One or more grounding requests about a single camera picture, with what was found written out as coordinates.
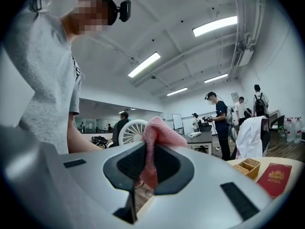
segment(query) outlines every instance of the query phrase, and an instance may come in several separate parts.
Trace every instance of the black backpack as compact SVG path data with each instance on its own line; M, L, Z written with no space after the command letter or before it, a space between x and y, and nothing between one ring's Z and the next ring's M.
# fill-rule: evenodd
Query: black backpack
M260 98L258 99L256 95L254 95L256 102L255 102L255 109L257 116L266 116L266 111L265 111L265 103L262 100L263 93L261 93Z

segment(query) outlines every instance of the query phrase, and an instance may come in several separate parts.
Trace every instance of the neck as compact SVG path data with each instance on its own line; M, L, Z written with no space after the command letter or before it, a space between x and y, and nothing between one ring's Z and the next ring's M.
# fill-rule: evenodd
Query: neck
M73 28L72 18L70 17L70 14L66 14L65 16L61 17L61 23L67 35L69 43L72 43L72 41L76 37L78 37L78 34L75 32L75 29Z

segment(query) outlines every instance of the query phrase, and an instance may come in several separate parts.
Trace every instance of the gold emblem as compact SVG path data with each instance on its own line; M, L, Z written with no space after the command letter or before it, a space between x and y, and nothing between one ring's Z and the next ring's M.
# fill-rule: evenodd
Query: gold emblem
M273 179L277 179L277 180L283 180L284 179L284 173L277 170L277 171L272 171L271 173L269 173L268 177L273 178Z

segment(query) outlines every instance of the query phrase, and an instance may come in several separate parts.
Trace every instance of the pink cloth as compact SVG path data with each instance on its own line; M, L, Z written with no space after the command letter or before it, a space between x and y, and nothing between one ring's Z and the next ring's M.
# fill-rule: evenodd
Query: pink cloth
M172 130L160 117L152 118L142 136L142 140L146 142L147 155L145 168L142 171L140 178L152 189L158 185L157 170L154 166L154 145L171 144L176 146L187 147L185 138L174 130Z

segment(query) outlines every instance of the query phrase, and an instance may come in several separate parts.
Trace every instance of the fluorescent light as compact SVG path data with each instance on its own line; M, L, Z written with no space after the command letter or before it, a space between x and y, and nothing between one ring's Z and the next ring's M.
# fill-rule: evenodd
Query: fluorescent light
M131 71L128 76L130 76L131 78L136 76L138 73L140 73L146 67L148 67L150 64L152 64L156 60L160 59L160 57L161 56L157 52L155 52L152 56L150 56L143 63L141 63L137 68L135 68L133 71Z
M187 90L187 88L185 87L185 88L183 88L183 89L180 89L180 90L178 90L178 91L176 91L176 92L172 92L172 93L167 94L167 95L168 95L168 96L171 96L171 95L174 95L174 94L177 94L177 93L179 93L179 92L186 91L186 90Z
M224 26L234 25L234 24L237 24L237 16L225 18L222 20L214 21L214 22L199 26L199 27L193 29L193 33L195 36L200 36L209 31L213 31L213 30L222 28Z
M209 82L212 82L212 81L216 81L216 80L218 80L218 79L221 79L221 78L224 78L224 77L227 77L227 76L228 76L228 74L222 74L222 75L217 76L217 77L214 77L214 78L212 78L212 79L205 80L204 83L209 83Z

